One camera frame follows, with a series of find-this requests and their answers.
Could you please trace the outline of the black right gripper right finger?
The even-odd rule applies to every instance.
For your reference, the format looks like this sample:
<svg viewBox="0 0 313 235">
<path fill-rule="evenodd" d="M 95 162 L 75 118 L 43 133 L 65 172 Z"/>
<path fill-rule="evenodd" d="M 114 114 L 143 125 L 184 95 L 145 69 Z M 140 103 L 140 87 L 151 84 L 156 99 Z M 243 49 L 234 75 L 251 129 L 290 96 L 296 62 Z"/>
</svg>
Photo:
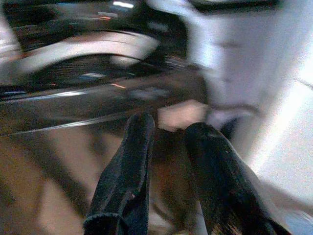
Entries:
<svg viewBox="0 0 313 235">
<path fill-rule="evenodd" d="M 291 235 L 281 213 L 229 140 L 203 122 L 185 130 L 208 235 Z"/>
</svg>

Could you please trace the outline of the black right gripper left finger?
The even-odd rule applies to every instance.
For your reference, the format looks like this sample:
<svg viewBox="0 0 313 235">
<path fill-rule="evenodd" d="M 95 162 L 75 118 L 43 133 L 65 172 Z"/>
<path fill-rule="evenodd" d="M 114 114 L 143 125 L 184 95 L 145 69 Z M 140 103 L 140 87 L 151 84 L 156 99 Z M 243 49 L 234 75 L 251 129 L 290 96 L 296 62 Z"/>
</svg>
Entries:
<svg viewBox="0 0 313 235">
<path fill-rule="evenodd" d="M 147 235 L 154 134 L 150 114 L 128 119 L 122 143 L 99 178 L 84 235 Z"/>
</svg>

